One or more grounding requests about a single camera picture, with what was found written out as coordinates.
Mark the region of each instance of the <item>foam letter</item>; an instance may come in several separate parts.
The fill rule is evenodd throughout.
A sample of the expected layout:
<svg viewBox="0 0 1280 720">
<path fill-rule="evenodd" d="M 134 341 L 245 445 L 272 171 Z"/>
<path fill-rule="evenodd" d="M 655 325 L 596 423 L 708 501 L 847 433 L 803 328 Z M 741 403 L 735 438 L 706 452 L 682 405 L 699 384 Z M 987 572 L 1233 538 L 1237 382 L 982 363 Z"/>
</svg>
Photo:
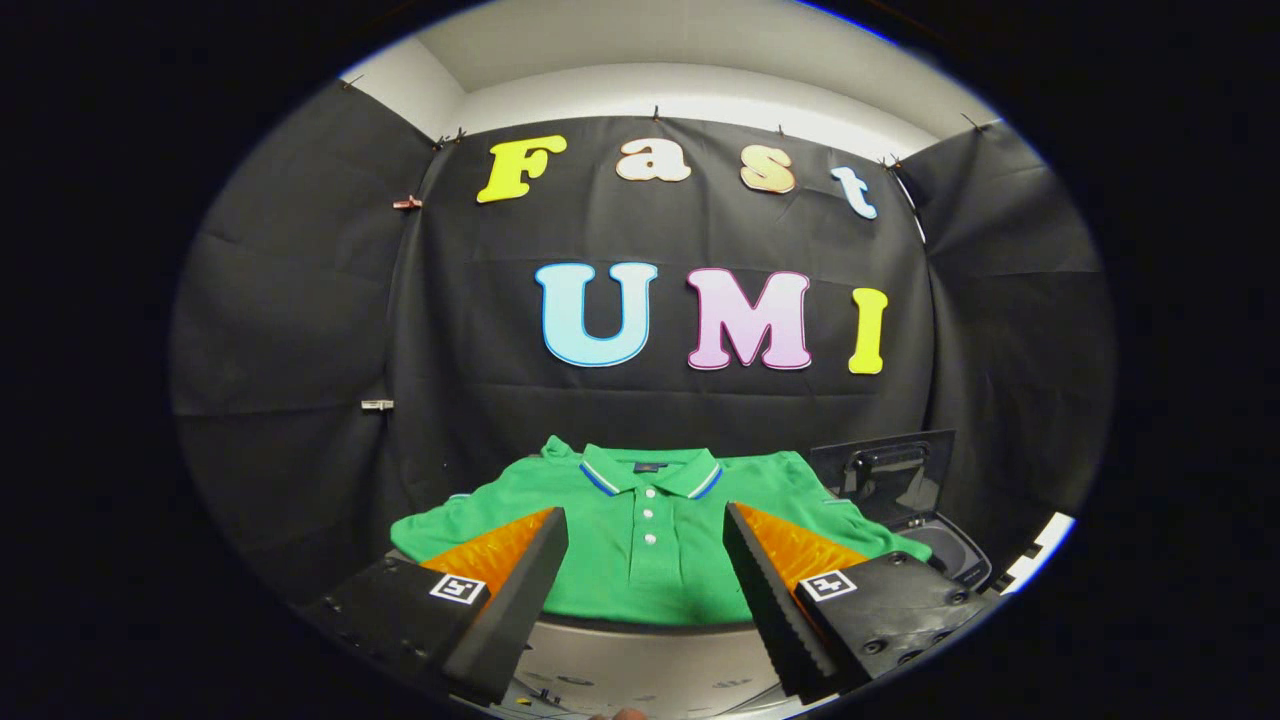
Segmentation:
<svg viewBox="0 0 1280 720">
<path fill-rule="evenodd" d="M 868 220 L 876 219 L 876 208 L 872 208 L 867 202 L 867 197 L 863 195 L 867 192 L 867 183 L 858 179 L 858 176 L 850 168 L 832 168 L 831 177 L 840 181 L 840 184 L 845 188 L 845 197 L 849 204 L 854 208 L 859 215 L 867 218 Z"/>
<path fill-rule="evenodd" d="M 777 147 L 748 145 L 742 149 L 742 164 L 739 174 L 751 190 L 765 192 L 790 192 L 796 186 L 796 177 L 787 168 L 791 158 Z"/>
<path fill-rule="evenodd" d="M 620 365 L 649 341 L 649 282 L 658 268 L 648 263 L 618 263 L 609 277 L 622 286 L 622 328 L 611 338 L 586 334 L 586 283 L 590 265 L 558 263 L 534 273 L 543 286 L 543 340 L 552 355 L 582 368 Z"/>
<path fill-rule="evenodd" d="M 547 151 L 563 152 L 566 147 L 568 142 L 559 135 L 494 145 L 489 149 L 493 155 L 489 184 L 476 195 L 476 201 L 524 197 L 529 192 L 529 183 L 521 182 L 521 173 L 529 173 L 530 179 L 541 177 L 547 169 Z"/>
<path fill-rule="evenodd" d="M 626 158 L 618 160 L 618 176 L 632 181 L 662 178 L 680 182 L 694 173 L 685 165 L 685 151 L 680 145 L 657 137 L 632 140 L 622 146 Z"/>
<path fill-rule="evenodd" d="M 849 372 L 855 375 L 874 375 L 884 369 L 879 356 L 881 318 L 888 306 L 888 297 L 878 290 L 860 287 L 854 291 L 858 305 L 858 345 L 849 359 Z"/>
<path fill-rule="evenodd" d="M 769 333 L 769 348 L 762 360 L 774 370 L 808 368 L 813 356 L 804 347 L 804 293 L 809 278 L 800 273 L 773 273 L 764 282 L 760 299 L 749 305 L 733 273 L 723 268 L 703 268 L 689 273 L 689 284 L 698 288 L 698 350 L 689 355 L 696 370 L 728 366 L 721 333 L 728 334 L 742 365 L 750 365 Z M 744 354 L 744 348 L 750 352 Z"/>
</svg>

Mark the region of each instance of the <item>orange gripper pad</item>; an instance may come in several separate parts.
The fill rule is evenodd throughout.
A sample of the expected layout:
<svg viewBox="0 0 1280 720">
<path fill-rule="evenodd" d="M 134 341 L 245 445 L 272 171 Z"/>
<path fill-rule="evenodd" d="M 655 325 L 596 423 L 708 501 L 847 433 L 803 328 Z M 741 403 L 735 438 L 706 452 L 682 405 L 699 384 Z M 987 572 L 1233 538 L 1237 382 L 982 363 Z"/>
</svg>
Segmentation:
<svg viewBox="0 0 1280 720">
<path fill-rule="evenodd" d="M 539 510 L 515 523 L 494 528 L 430 560 L 424 560 L 420 565 L 436 573 L 484 580 L 489 585 L 489 602 L 493 602 L 552 510 L 552 507 Z"/>
<path fill-rule="evenodd" d="M 868 560 L 865 555 L 849 550 L 795 523 L 774 518 L 741 502 L 735 505 L 742 512 L 742 519 L 755 533 L 756 539 L 760 541 L 760 547 L 764 548 L 773 569 L 791 591 L 792 598 L 795 598 L 796 585 L 800 584 L 800 580 Z"/>
</svg>

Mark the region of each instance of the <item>white ceiling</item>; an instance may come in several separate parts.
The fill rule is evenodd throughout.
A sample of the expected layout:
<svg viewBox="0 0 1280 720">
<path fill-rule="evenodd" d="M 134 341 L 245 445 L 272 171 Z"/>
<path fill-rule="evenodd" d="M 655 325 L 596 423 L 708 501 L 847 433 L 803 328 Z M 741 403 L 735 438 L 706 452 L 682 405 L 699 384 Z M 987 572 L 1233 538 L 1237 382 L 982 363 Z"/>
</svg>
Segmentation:
<svg viewBox="0 0 1280 720">
<path fill-rule="evenodd" d="M 997 118 L 954 79 L 792 0 L 495 0 L 419 40 L 466 92 L 616 63 L 691 63 L 817 86 L 945 138 Z"/>
</svg>

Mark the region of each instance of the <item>shirt placket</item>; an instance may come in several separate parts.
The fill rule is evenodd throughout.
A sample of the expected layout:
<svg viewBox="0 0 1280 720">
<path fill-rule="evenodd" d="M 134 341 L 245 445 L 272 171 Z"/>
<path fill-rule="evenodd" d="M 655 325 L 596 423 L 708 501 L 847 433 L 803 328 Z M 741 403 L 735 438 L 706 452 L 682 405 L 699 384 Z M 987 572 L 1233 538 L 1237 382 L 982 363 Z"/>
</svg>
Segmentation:
<svg viewBox="0 0 1280 720">
<path fill-rule="evenodd" d="M 662 584 L 678 566 L 672 502 L 653 486 L 636 486 L 627 578 L 631 584 Z"/>
</svg>

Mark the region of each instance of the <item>light blue letter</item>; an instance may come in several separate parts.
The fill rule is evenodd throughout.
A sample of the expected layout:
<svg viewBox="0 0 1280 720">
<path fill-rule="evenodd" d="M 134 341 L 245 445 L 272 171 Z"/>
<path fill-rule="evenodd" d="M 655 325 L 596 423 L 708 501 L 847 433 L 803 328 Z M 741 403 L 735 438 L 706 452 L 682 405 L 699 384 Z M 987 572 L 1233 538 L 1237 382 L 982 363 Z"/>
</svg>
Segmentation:
<svg viewBox="0 0 1280 720">
<path fill-rule="evenodd" d="M 609 277 L 622 286 L 622 328 L 600 340 L 586 334 L 586 283 L 595 277 L 590 265 L 558 263 L 534 273 L 543 286 L 543 340 L 552 355 L 582 368 L 621 365 L 649 341 L 649 282 L 658 268 L 648 263 L 618 263 Z"/>
<path fill-rule="evenodd" d="M 854 206 L 854 211 L 868 220 L 876 219 L 876 208 L 872 208 L 867 202 L 867 197 L 863 196 L 867 192 L 867 183 L 858 179 L 851 168 L 832 168 L 831 177 L 838 179 L 840 184 L 845 187 L 845 197 Z"/>
</svg>

